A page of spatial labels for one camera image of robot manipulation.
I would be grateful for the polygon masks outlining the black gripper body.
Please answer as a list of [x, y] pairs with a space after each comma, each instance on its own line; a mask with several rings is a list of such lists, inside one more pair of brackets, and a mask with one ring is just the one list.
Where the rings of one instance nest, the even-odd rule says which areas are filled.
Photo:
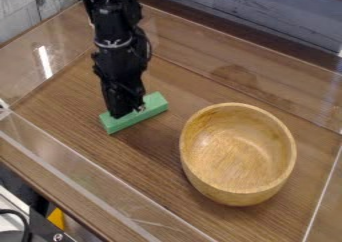
[[95, 38], [94, 72], [106, 93], [145, 93], [142, 75], [152, 60], [146, 35]]

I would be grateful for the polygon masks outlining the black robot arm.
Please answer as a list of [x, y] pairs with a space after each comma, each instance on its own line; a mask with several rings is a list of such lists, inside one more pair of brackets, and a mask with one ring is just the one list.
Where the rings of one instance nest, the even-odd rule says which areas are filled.
[[79, 0], [94, 27], [94, 73], [110, 115], [119, 119], [145, 109], [146, 88], [142, 74], [148, 70], [153, 48], [140, 27], [140, 0]]

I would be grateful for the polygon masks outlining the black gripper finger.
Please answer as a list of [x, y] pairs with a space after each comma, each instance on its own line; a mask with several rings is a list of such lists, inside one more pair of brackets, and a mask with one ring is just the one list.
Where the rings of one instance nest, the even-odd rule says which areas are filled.
[[126, 116], [134, 111], [141, 112], [146, 109], [146, 103], [144, 97], [146, 95], [146, 89], [142, 83], [127, 85], [122, 84], [123, 103], [122, 103], [122, 115]]
[[130, 113], [126, 87], [122, 83], [114, 82], [109, 78], [101, 79], [101, 85], [110, 115], [119, 119]]

